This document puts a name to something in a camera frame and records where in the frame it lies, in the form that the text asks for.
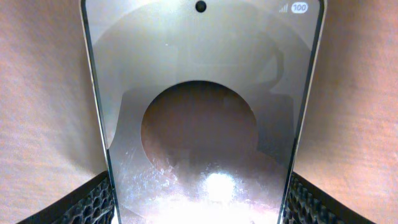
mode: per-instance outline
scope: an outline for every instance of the smartphone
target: smartphone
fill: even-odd
[[[82,0],[119,223],[279,223],[326,0]]]

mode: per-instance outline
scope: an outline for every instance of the wooden surface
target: wooden surface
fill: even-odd
[[[295,171],[378,223],[398,213],[398,2],[331,0]],[[0,223],[105,170],[78,1],[0,2]]]

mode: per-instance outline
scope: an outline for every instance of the brown surface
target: brown surface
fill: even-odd
[[[104,168],[78,1],[0,3],[0,222]],[[398,2],[331,0],[295,170],[398,220]]]

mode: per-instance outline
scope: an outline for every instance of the signal icon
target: signal icon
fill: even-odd
[[[289,7],[289,4],[284,5],[284,6],[282,7],[282,9],[279,10],[279,12],[286,13],[288,7]]]

